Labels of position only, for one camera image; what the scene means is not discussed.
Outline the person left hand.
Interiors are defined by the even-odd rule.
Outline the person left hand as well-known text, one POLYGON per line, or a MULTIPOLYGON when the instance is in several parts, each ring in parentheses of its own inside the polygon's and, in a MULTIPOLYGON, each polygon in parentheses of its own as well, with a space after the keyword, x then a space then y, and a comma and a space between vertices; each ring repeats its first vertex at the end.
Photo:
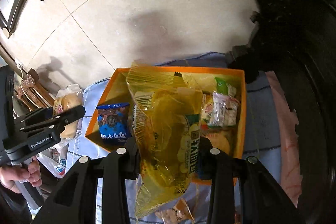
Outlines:
POLYGON ((5 165, 1 167, 1 184, 16 194, 21 191, 16 186, 16 181, 27 180, 33 187, 40 187, 42 184, 40 165, 36 156, 32 157, 27 169, 15 166, 5 165))

